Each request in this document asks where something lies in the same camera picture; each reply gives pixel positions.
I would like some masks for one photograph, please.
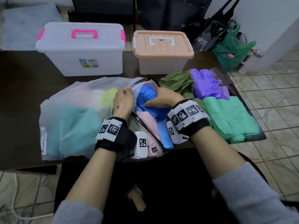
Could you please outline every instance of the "sleeve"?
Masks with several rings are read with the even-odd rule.
[[[278,193],[248,162],[213,182],[240,223],[299,222],[299,214],[281,203]]]
[[[103,217],[103,213],[96,208],[81,202],[64,200],[59,205],[52,224],[101,224]]]

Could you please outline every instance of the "dark wooden table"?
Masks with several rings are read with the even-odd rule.
[[[64,77],[46,55],[36,51],[2,51],[0,63],[0,170],[40,167],[82,159],[69,157],[66,160],[43,161],[39,143],[39,105],[75,81],[87,82],[105,76],[154,77],[158,81],[164,76],[140,75],[138,59],[132,51],[123,52],[121,75]],[[198,52],[188,61],[185,70],[213,67],[226,74],[213,52]],[[231,86],[230,93],[237,94],[252,116],[234,86]],[[259,135],[247,140],[265,138],[260,129]]]

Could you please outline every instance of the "white cable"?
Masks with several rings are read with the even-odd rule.
[[[16,173],[13,173],[13,176],[14,176],[14,179],[15,179],[16,189],[15,189],[15,193],[14,193],[14,196],[13,196],[13,202],[11,204],[11,211],[12,211],[13,215],[16,218],[21,219],[21,220],[35,220],[35,219],[41,219],[41,218],[45,218],[45,217],[49,217],[49,216],[54,215],[54,213],[52,213],[52,214],[47,214],[47,215],[35,216],[35,217],[31,217],[31,218],[22,217],[22,216],[17,215],[16,212],[15,212],[14,205],[15,205],[15,201],[16,201],[17,193],[18,193],[18,180],[17,180]]]

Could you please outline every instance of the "pink handle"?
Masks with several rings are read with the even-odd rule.
[[[127,42],[126,42],[126,34],[124,30],[121,30],[121,39],[125,41],[125,45],[127,47]]]
[[[39,35],[38,35],[38,37],[37,37],[37,39],[36,39],[37,41],[42,39],[42,36],[44,35],[45,30],[46,30],[46,29],[43,28],[43,29],[40,31],[40,33],[39,33]]]
[[[76,32],[78,33],[94,33],[93,38],[98,38],[97,30],[73,30],[72,31],[72,38],[76,38]]]

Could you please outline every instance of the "box label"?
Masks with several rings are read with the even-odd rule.
[[[83,68],[99,67],[99,64],[96,59],[79,59],[79,61]]]

